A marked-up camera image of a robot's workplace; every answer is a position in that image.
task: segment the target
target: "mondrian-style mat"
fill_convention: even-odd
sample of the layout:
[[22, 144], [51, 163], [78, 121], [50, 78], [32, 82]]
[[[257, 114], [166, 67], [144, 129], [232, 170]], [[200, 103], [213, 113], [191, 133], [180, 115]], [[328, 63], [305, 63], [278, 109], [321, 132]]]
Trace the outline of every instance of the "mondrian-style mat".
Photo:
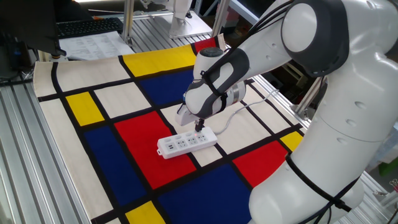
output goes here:
[[[301, 141], [301, 125], [273, 98], [240, 111], [216, 146], [165, 160], [157, 141], [185, 131], [175, 113], [208, 39], [175, 49], [95, 61], [38, 63], [34, 86], [92, 223], [247, 223], [249, 195]], [[219, 131], [267, 93], [206, 120]]]

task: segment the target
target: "white cable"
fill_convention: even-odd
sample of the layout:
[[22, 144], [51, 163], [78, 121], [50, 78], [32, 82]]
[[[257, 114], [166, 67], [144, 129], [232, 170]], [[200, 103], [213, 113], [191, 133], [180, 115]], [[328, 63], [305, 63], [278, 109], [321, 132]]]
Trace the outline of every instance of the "white cable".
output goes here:
[[239, 111], [241, 111], [241, 110], [243, 110], [243, 109], [245, 109], [245, 108], [247, 108], [247, 107], [249, 107], [249, 106], [251, 106], [251, 105], [255, 105], [255, 104], [262, 103], [262, 102], [266, 101], [266, 100], [268, 99], [268, 97], [270, 97], [270, 96], [271, 96], [273, 93], [275, 93], [275, 92], [279, 92], [279, 90], [273, 90], [272, 92], [270, 92], [270, 93], [268, 94], [268, 96], [266, 96], [266, 97], [265, 97], [264, 99], [262, 99], [261, 101], [258, 101], [258, 102], [255, 102], [255, 103], [251, 103], [251, 104], [246, 105], [246, 106], [244, 106], [244, 107], [238, 109], [237, 111], [235, 111], [235, 112], [229, 117], [229, 119], [228, 119], [228, 121], [227, 121], [227, 123], [226, 123], [224, 129], [222, 129], [222, 130], [219, 131], [219, 132], [214, 132], [214, 133], [215, 133], [216, 135], [219, 135], [219, 134], [223, 133], [223, 132], [228, 128], [229, 123], [231, 122], [233, 116], [234, 116], [237, 112], [239, 112]]

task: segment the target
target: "monitor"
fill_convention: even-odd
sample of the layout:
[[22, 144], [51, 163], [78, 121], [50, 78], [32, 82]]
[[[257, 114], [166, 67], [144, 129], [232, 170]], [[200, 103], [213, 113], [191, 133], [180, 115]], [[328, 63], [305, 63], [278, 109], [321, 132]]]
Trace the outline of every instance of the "monitor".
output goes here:
[[66, 55], [58, 41], [53, 0], [0, 0], [0, 33], [53, 55]]

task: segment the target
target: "keyboard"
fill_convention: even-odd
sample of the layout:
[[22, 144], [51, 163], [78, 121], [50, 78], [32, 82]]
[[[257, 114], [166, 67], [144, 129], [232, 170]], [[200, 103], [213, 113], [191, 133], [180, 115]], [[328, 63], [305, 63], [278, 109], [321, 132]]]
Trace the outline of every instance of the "keyboard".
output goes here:
[[118, 18], [106, 18], [92, 21], [60, 22], [58, 26], [58, 38], [83, 37], [86, 35], [102, 34], [105, 32], [123, 31], [123, 23]]

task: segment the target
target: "paper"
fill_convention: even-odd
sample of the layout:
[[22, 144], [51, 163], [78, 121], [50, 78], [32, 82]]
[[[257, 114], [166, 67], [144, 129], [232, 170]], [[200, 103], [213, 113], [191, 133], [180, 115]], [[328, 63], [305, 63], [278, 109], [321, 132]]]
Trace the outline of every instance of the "paper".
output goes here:
[[60, 40], [60, 45], [67, 52], [67, 57], [74, 60], [96, 60], [134, 54], [116, 31], [63, 39]]

